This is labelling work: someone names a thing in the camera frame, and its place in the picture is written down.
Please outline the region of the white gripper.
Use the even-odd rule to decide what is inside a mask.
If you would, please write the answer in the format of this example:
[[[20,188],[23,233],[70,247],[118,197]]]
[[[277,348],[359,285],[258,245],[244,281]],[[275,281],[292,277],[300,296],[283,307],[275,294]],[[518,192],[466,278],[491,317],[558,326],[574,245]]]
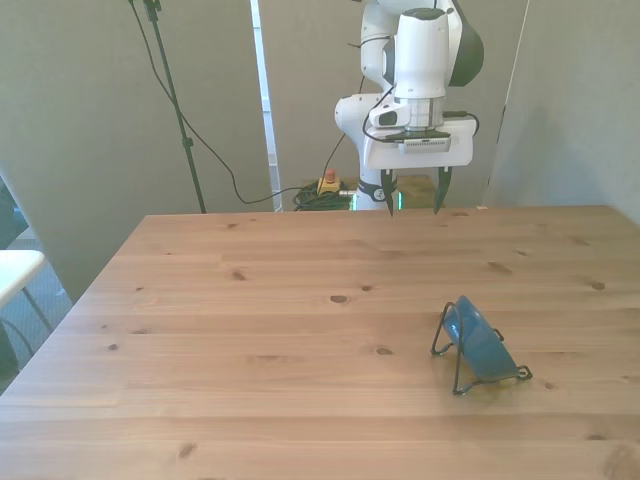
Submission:
[[[446,119],[438,131],[449,133],[450,136],[446,139],[406,140],[403,143],[383,143],[369,137],[364,139],[363,165],[368,169],[386,169],[381,171],[380,182],[391,216],[394,216],[393,194],[397,188],[397,180],[391,169],[439,168],[433,208],[437,215],[450,188],[450,167],[471,163],[475,133],[473,117]]]

